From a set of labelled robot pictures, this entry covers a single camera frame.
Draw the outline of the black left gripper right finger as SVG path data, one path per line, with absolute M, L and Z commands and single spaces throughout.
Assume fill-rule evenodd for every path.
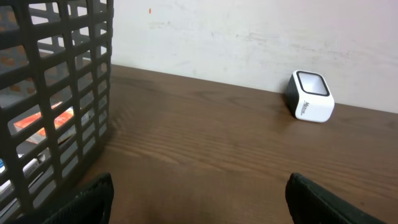
M 302 174 L 292 173 L 285 199 L 295 224 L 383 224 Z

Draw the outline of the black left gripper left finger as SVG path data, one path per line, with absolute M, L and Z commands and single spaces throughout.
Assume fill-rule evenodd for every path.
M 106 172 L 52 203 L 23 215 L 11 224 L 108 224 L 114 198 L 111 174 Z

